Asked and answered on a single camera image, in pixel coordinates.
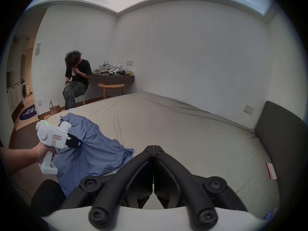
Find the camouflage pants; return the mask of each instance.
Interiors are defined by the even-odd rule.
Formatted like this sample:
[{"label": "camouflage pants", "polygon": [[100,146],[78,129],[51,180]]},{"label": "camouflage pants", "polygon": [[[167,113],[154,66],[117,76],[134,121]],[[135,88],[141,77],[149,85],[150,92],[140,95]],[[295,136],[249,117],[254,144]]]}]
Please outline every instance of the camouflage pants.
[{"label": "camouflage pants", "polygon": [[87,90],[85,84],[81,82],[69,82],[65,85],[63,90],[63,97],[65,99],[65,110],[75,108],[75,98],[83,95]]}]

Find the mattress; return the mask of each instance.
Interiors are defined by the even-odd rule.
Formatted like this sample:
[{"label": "mattress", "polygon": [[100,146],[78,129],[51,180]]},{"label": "mattress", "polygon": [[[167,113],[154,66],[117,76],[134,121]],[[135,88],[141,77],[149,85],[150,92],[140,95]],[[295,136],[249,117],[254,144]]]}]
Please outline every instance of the mattress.
[{"label": "mattress", "polygon": [[48,121],[58,125],[68,112],[90,119],[105,136],[133,148],[133,156],[148,145],[160,145],[192,174],[224,178],[257,218],[279,206],[278,185],[266,167],[271,161],[259,139],[242,125],[148,92],[90,103]]}]

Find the dark gray headboard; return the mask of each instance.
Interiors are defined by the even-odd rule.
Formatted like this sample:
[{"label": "dark gray headboard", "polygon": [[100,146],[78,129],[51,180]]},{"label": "dark gray headboard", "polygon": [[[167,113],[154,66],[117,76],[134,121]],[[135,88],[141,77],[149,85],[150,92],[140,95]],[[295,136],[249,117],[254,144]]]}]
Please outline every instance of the dark gray headboard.
[{"label": "dark gray headboard", "polygon": [[284,205],[308,159],[308,125],[285,108],[266,101],[255,132],[274,166]]}]

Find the round wooden table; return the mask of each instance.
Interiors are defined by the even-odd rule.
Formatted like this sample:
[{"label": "round wooden table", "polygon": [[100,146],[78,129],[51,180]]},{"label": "round wooden table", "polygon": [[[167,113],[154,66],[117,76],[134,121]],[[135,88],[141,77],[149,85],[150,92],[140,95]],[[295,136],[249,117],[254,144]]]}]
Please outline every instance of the round wooden table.
[{"label": "round wooden table", "polygon": [[105,85],[102,83],[97,84],[100,88],[104,88],[104,99],[106,99],[106,89],[122,88],[122,95],[124,95],[125,84]]}]

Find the doorway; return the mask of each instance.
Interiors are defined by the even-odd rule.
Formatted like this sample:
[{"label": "doorway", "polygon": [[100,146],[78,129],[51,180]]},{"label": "doorway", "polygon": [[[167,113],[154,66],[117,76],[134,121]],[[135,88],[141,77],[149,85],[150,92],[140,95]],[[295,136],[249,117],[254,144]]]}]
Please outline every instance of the doorway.
[{"label": "doorway", "polygon": [[38,120],[36,110],[32,108],[34,100],[31,64],[34,42],[47,8],[32,10],[22,15],[10,46],[6,92],[16,130]]}]

